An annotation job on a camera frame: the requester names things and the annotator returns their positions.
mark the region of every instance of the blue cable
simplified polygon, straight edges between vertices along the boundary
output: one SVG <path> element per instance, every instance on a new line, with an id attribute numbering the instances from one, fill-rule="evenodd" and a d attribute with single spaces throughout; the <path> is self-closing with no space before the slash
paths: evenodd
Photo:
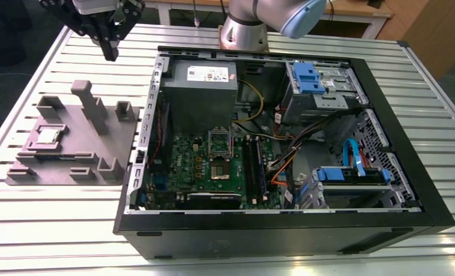
<path id="1" fill-rule="evenodd" d="M 359 154 L 359 144 L 356 143 L 355 139 L 347 139 L 343 143 L 343 166 L 350 166 L 348 164 L 348 146 L 351 146 L 351 151 L 354 152 L 354 163 L 352 167 L 356 167 L 359 171 L 359 176 L 366 176 L 364 167 L 362 165 L 362 157 Z"/>

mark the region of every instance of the aluminum table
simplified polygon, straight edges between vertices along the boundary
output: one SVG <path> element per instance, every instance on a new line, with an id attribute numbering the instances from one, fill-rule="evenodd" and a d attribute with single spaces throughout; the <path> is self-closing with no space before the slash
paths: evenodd
<path id="1" fill-rule="evenodd" d="M 218 47 L 218 30 L 137 25 L 107 62 L 87 37 L 64 28 L 0 128 L 0 273 L 25 275 L 455 275 L 455 227 L 370 255 L 144 260 L 112 234 L 119 186 L 8 186 L 43 95 L 79 103 L 75 79 L 93 83 L 104 104 L 144 108 L 159 45 Z M 455 218 L 455 107 L 412 51 L 394 41 L 270 35 L 272 52 L 367 60 Z"/>

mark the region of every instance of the yellow wire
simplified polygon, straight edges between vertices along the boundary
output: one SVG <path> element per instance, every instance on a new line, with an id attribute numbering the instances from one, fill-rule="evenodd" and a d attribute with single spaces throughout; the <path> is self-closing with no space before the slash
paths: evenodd
<path id="1" fill-rule="evenodd" d="M 259 104 L 259 110 L 256 112 L 256 114 L 254 116 L 251 116 L 250 118 L 242 119 L 242 120 L 234 120 L 234 122 L 247 122 L 251 121 L 252 119 L 255 119 L 258 117 L 258 115 L 262 113 L 263 111 L 263 105 L 264 105 L 264 100 L 263 100 L 263 96 L 262 93 L 259 92 L 259 90 L 256 89 L 256 87 L 252 86 L 251 83 L 248 83 L 246 80 L 239 80 L 242 83 L 244 83 L 247 86 L 251 87 L 251 89 L 256 92 L 259 100 L 260 100 L 260 104 Z"/>

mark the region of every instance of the blue plastic latch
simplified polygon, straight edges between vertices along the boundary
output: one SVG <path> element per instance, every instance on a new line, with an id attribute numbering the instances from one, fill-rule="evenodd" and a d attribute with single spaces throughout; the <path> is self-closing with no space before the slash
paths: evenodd
<path id="1" fill-rule="evenodd" d="M 340 168 L 324 168 L 326 180 L 328 181 L 343 181 L 343 171 Z"/>
<path id="2" fill-rule="evenodd" d="M 391 182 L 391 173 L 387 169 L 382 169 L 382 177 L 384 178 L 384 183 L 390 183 Z"/>
<path id="3" fill-rule="evenodd" d="M 324 94 L 326 88 L 319 83 L 319 73 L 311 63 L 294 63 L 294 76 L 302 94 Z"/>
<path id="4" fill-rule="evenodd" d="M 299 92 L 302 94 L 323 95 L 326 93 L 326 88 L 320 86 L 319 82 L 300 82 Z"/>
<path id="5" fill-rule="evenodd" d="M 326 180 L 324 170 L 323 169 L 316 170 L 316 173 L 318 173 L 318 180 L 324 181 Z"/>

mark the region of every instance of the robotic arm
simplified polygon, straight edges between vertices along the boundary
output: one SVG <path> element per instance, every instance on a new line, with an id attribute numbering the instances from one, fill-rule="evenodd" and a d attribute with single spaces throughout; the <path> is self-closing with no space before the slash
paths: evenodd
<path id="1" fill-rule="evenodd" d="M 141 0 L 40 0 L 40 5 L 80 36 L 88 35 L 100 46 L 105 60 L 119 57 L 119 41 L 125 38 L 140 19 Z M 116 9 L 124 20 L 115 22 Z"/>
<path id="2" fill-rule="evenodd" d="M 231 0 L 222 44 L 227 49 L 264 51 L 267 25 L 283 36 L 299 39 L 316 25 L 324 9 L 326 0 Z"/>
<path id="3" fill-rule="evenodd" d="M 40 5 L 81 36 L 100 46 L 105 60 L 119 56 L 119 41 L 125 38 L 141 17 L 141 0 L 40 0 Z M 326 0 L 231 0 L 222 29 L 227 49 L 263 51 L 267 48 L 267 25 L 294 39 L 315 26 Z M 117 9 L 125 19 L 115 22 Z"/>

